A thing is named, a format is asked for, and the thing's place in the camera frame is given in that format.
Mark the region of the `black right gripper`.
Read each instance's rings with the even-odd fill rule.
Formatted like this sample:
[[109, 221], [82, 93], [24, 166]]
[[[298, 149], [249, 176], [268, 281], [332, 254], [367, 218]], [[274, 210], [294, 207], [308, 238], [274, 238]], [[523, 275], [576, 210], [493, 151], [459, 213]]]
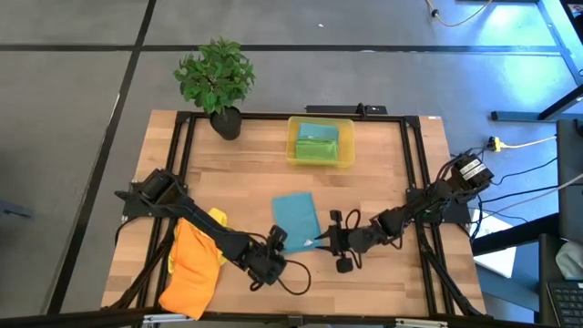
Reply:
[[329, 245], [316, 246], [316, 249], [328, 251], [337, 257], [335, 265], [339, 273], [351, 272], [353, 266], [361, 269], [362, 255], [373, 246], [387, 241], [387, 235], [378, 224], [359, 226], [362, 213], [358, 209], [351, 210], [345, 220], [339, 210], [331, 210], [330, 216], [333, 225], [316, 237], [316, 240], [328, 238]]

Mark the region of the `blue microfiber towel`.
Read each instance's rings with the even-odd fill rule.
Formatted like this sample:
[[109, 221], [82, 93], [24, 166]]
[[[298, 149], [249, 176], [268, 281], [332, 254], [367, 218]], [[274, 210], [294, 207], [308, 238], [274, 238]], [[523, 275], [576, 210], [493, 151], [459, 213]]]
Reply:
[[322, 245], [316, 240], [322, 232], [310, 192], [274, 198], [271, 208], [276, 224], [288, 234], [284, 253], [311, 251]]
[[334, 125], [301, 123], [299, 125], [297, 139], [318, 139], [338, 141], [339, 130]]

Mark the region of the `yellow microfiber towel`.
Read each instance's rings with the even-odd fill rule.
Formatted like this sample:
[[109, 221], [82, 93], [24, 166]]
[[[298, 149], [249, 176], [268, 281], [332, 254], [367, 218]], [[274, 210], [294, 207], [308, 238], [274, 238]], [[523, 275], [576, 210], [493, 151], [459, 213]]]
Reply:
[[[208, 211], [208, 214], [221, 226], [226, 227], [228, 225], [228, 216], [227, 214], [219, 209], [211, 208]], [[178, 252], [178, 234], [179, 234], [179, 226], [180, 222], [177, 223], [173, 230], [174, 241], [172, 247], [170, 249], [170, 253], [168, 256], [168, 273], [173, 274], [175, 271], [175, 263], [176, 263], [176, 256]], [[223, 265], [227, 260], [222, 255], [221, 251], [218, 251], [218, 261], [220, 265]]]

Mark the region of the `orange microfiber towel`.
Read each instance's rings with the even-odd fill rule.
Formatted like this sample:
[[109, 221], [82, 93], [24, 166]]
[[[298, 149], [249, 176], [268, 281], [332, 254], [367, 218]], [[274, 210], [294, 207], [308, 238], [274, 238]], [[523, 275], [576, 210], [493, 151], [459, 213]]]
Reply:
[[213, 298], [221, 254], [213, 239], [185, 219], [179, 219], [174, 233], [173, 272], [159, 304], [166, 311], [198, 320]]

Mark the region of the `green microfiber towel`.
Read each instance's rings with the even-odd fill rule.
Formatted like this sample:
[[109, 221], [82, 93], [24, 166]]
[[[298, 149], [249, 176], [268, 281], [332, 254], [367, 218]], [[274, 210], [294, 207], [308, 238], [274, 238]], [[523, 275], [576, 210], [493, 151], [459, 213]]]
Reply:
[[295, 144], [297, 159], [336, 161], [338, 143], [332, 139], [299, 138]]

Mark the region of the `yellow translucent plastic bin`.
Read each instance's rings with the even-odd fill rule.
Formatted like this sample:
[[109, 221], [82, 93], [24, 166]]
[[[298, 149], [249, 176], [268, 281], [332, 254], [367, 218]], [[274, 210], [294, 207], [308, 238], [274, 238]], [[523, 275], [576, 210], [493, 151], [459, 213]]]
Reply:
[[[336, 161], [297, 159], [295, 144], [299, 125], [301, 123], [313, 123], [320, 125], [334, 125], [339, 130], [338, 159]], [[294, 165], [326, 166], [335, 168], [348, 168], [355, 161], [355, 130], [354, 123], [350, 119], [343, 118], [314, 118], [291, 117], [288, 119], [288, 132], [286, 144], [286, 159]]]

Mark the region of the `white paper sheet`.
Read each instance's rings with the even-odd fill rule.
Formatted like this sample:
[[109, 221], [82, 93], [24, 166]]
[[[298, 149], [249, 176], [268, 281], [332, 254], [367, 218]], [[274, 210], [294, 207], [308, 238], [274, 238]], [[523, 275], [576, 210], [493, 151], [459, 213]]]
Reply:
[[[473, 234], [477, 229], [477, 223], [474, 223], [470, 234]], [[510, 229], [511, 225], [500, 220], [494, 216], [484, 215], [476, 239], [484, 237], [488, 234]], [[505, 278], [510, 279], [514, 270], [514, 262], [516, 257], [516, 247], [507, 248], [502, 251], [495, 251], [484, 255], [475, 255], [474, 261], [477, 265], [495, 272]]]

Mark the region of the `black crossbeam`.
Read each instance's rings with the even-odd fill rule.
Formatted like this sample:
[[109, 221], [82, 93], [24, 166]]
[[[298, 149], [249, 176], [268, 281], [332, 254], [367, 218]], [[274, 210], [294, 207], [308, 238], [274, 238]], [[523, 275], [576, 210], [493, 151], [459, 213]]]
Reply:
[[[109, 309], [94, 312], [58, 313], [13, 318], [0, 318], [0, 328], [119, 328], [143, 324], [148, 314], [160, 314], [155, 308]], [[292, 327], [306, 324], [362, 324], [382, 325], [394, 328], [396, 318], [404, 316], [346, 316], [311, 314], [258, 314], [258, 313], [204, 313], [202, 322], [235, 323], [278, 323]], [[449, 328], [557, 328], [535, 323], [520, 323], [492, 319], [487, 316], [459, 316], [435, 314], [429, 317], [414, 318], [447, 322]]]

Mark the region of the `green plant in black pot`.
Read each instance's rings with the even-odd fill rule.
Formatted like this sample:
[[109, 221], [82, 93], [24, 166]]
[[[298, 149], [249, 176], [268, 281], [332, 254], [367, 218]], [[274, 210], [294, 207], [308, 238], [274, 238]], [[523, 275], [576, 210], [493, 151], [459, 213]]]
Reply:
[[203, 110], [216, 133], [226, 140], [239, 137], [242, 115], [236, 103], [247, 98], [256, 80], [240, 43], [211, 39], [181, 58], [173, 76], [183, 99]]

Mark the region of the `white cloth bundle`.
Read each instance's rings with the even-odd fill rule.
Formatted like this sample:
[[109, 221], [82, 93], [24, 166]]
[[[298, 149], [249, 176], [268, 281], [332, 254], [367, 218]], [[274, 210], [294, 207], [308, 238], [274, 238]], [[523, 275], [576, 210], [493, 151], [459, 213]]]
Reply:
[[555, 260], [566, 280], [583, 280], [583, 245], [566, 242], [560, 247]]

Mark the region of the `black keyboard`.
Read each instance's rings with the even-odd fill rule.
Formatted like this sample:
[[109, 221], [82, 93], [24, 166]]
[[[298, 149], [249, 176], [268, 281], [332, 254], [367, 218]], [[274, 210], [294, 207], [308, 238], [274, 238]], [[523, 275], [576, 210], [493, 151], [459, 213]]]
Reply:
[[583, 281], [549, 282], [547, 293], [560, 328], [583, 328]]

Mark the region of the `black computer case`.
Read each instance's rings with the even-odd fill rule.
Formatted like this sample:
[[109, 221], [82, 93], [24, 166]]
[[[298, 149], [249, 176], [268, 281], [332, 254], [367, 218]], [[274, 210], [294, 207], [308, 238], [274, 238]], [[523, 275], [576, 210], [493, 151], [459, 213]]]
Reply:
[[559, 230], [563, 238], [583, 244], [583, 123], [557, 123]]

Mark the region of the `silver aluminium bracket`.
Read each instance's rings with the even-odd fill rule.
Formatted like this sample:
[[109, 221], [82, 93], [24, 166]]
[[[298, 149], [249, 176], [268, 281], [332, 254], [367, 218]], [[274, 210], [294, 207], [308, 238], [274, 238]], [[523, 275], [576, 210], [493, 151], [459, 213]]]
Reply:
[[175, 313], [160, 313], [148, 314], [143, 317], [143, 324], [159, 324], [159, 323], [181, 323], [193, 321], [193, 318], [184, 314]]
[[414, 318], [396, 318], [394, 328], [449, 328], [447, 322], [414, 319]]

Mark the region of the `black aluminium table frame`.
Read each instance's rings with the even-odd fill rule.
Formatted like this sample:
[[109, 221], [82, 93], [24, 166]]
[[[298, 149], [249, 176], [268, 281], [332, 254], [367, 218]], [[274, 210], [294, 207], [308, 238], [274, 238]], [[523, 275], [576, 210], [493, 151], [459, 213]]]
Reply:
[[[136, 179], [167, 161], [172, 136], [193, 140], [186, 181], [204, 209], [226, 212], [232, 228], [266, 233], [273, 224], [271, 200], [309, 192], [322, 227], [331, 210], [361, 211], [361, 222], [401, 205], [408, 188], [432, 179], [448, 160], [442, 119], [376, 116], [356, 120], [356, 159], [347, 169], [300, 167], [285, 157], [288, 118], [282, 113], [248, 113], [240, 137], [227, 141], [208, 120], [178, 123], [172, 111], [152, 112], [139, 155]], [[281, 281], [256, 292], [250, 278], [224, 264], [205, 313], [206, 320], [283, 323], [386, 322], [429, 314], [414, 228], [401, 249], [378, 246], [363, 267], [339, 273], [325, 251], [295, 253]]]

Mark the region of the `metal desk leg frame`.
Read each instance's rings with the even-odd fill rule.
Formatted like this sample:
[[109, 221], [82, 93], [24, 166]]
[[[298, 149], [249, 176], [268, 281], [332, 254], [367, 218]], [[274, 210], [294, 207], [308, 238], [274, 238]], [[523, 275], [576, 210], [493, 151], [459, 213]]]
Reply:
[[[559, 2], [561, 11], [567, 17], [570, 27], [578, 37], [578, 41], [583, 46], [583, 0], [557, 1]], [[561, 58], [565, 62], [577, 86], [565, 96], [561, 97], [555, 103], [540, 112], [492, 111], [490, 117], [493, 121], [536, 123], [551, 123], [557, 122], [561, 119], [583, 120], [583, 114], [566, 113], [566, 111], [574, 107], [576, 104], [583, 102], [583, 68], [577, 68], [572, 56], [569, 54], [569, 50], [563, 38], [543, 4], [543, 0], [533, 0], [533, 2], [537, 5], [538, 11], [547, 25], [548, 32], [558, 46], [558, 53], [561, 55]]]

